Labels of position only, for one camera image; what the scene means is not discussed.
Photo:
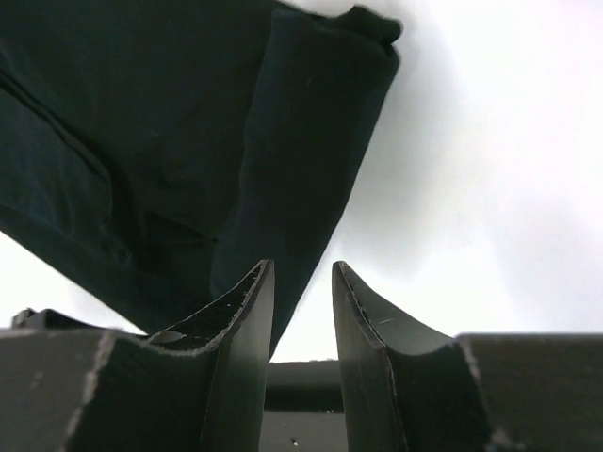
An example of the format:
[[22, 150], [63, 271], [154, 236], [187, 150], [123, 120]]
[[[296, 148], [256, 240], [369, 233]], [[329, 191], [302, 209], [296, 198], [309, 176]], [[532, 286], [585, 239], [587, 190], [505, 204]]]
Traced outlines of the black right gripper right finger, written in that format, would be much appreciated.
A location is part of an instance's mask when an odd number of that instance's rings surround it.
[[449, 337], [343, 262], [333, 309], [352, 451], [598, 451], [598, 334]]

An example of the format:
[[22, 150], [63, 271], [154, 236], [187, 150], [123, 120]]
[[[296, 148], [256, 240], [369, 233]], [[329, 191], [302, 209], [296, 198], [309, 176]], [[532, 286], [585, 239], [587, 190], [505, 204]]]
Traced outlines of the black t-shirt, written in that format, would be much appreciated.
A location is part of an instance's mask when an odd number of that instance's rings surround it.
[[401, 23], [281, 1], [5, 1], [1, 230], [144, 331], [275, 265], [277, 344], [348, 203]]

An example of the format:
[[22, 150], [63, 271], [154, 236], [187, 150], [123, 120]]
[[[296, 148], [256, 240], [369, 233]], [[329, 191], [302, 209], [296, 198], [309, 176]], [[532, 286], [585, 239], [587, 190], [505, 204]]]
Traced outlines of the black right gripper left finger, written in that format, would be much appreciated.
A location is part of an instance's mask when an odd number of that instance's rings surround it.
[[150, 337], [37, 326], [1, 333], [5, 451], [255, 451], [274, 270]]

